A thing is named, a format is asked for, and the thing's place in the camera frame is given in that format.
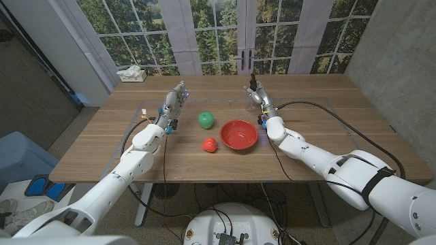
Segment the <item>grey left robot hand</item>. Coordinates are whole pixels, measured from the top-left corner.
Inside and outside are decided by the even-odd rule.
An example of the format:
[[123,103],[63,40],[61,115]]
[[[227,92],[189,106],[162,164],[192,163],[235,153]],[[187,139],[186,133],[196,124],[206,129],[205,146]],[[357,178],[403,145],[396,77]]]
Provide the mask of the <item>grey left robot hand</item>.
[[166,95],[161,112],[154,123],[160,126],[165,132],[169,132],[170,128],[174,128],[171,126],[171,122],[176,120],[181,114],[181,110],[188,96],[188,90],[185,88],[185,82],[182,80]]

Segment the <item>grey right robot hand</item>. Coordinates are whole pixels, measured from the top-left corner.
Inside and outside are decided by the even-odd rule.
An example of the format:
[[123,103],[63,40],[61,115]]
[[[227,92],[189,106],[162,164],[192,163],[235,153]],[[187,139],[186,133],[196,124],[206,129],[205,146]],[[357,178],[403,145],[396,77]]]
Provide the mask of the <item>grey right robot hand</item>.
[[263,84],[260,81],[256,79],[251,80],[250,85],[244,86],[244,89],[249,94],[249,102],[246,105],[247,111],[254,112],[260,108],[267,118],[279,115],[273,100],[265,91]]

